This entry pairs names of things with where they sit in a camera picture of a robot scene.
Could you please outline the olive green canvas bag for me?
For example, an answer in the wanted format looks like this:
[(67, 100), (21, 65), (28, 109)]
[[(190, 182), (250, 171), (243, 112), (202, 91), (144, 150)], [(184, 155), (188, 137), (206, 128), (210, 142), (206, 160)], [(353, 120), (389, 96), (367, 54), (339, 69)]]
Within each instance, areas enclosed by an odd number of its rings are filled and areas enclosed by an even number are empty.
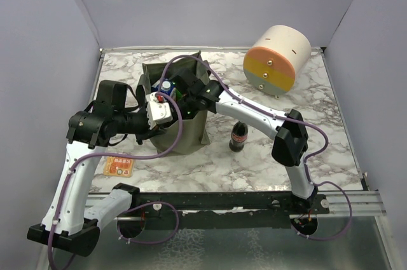
[[(178, 71), (188, 70), (198, 79), (201, 79), (205, 84), (207, 84), (209, 82), (207, 69), (203, 64), (195, 60), (195, 58), (201, 57), (201, 53), (196, 52), (192, 54), (190, 58), (180, 58), (170, 65), (169, 69), (165, 73), (165, 77), (168, 79), (174, 76)], [(143, 64), (142, 75), (140, 76), (137, 84), (137, 87), (143, 88), (143, 90), (137, 89), (136, 95), (143, 97), (145, 94), (151, 93), (153, 91), (152, 85), (160, 79), (165, 66), (165, 63)], [(206, 120), (206, 111), (199, 112), (192, 118), (188, 118), (184, 115), (181, 138), (177, 141), (177, 145), (169, 154), (171, 156), (187, 155), (209, 144), (209, 138), (205, 129)], [(163, 130), (163, 134), (150, 138), (150, 141), (156, 148), (157, 152), (167, 150), (176, 140), (178, 134), (178, 124), (174, 123), (173, 125), (165, 126)]]

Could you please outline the blue white beverage carton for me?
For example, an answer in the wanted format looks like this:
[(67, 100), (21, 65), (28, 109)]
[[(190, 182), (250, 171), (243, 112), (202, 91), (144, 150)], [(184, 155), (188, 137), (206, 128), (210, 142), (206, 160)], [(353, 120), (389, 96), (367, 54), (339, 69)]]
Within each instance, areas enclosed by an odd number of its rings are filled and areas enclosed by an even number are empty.
[[(158, 91), (159, 83), (160, 81), (157, 80), (154, 84), (152, 84), (151, 91)], [(174, 83), (169, 81), (168, 79), (163, 80), (160, 91), (176, 100), (176, 87)]]

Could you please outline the cola glass bottle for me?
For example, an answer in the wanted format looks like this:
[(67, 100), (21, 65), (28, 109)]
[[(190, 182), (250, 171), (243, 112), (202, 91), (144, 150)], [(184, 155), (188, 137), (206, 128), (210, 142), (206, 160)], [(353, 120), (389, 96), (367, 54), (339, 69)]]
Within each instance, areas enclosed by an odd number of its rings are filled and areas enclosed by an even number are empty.
[(247, 140), (248, 126), (238, 121), (232, 128), (231, 139), (229, 148), (233, 152), (240, 152), (244, 148), (245, 141)]

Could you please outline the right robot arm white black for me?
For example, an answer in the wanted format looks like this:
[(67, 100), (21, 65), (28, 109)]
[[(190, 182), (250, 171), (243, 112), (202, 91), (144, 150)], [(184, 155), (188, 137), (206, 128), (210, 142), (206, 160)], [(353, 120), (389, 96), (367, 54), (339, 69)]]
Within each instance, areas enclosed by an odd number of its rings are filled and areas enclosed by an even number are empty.
[(187, 117), (198, 111), (229, 116), (251, 126), (273, 140), (272, 158), (286, 168), (292, 192), (292, 206), (307, 213), (315, 206), (317, 187), (308, 180), (303, 160), (308, 149), (308, 133), (302, 115), (288, 114), (244, 99), (217, 80), (205, 84), (190, 71), (171, 76), (182, 98), (178, 101)]

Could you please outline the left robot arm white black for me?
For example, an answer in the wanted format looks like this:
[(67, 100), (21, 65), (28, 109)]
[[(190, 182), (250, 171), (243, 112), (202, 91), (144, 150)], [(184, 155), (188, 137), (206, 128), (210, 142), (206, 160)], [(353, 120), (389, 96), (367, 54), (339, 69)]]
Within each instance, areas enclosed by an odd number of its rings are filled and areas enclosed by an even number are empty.
[(96, 205), (86, 208), (95, 170), (111, 138), (135, 135), (144, 140), (158, 123), (172, 121), (179, 112), (172, 98), (150, 93), (138, 99), (135, 108), (125, 106), (132, 88), (121, 82), (103, 80), (96, 98), (84, 111), (69, 120), (66, 156), (53, 201), (41, 223), (31, 226), (29, 240), (47, 246), (51, 257), (57, 248), (73, 255), (88, 256), (102, 230), (121, 213), (131, 216), (140, 210), (139, 189), (117, 185)]

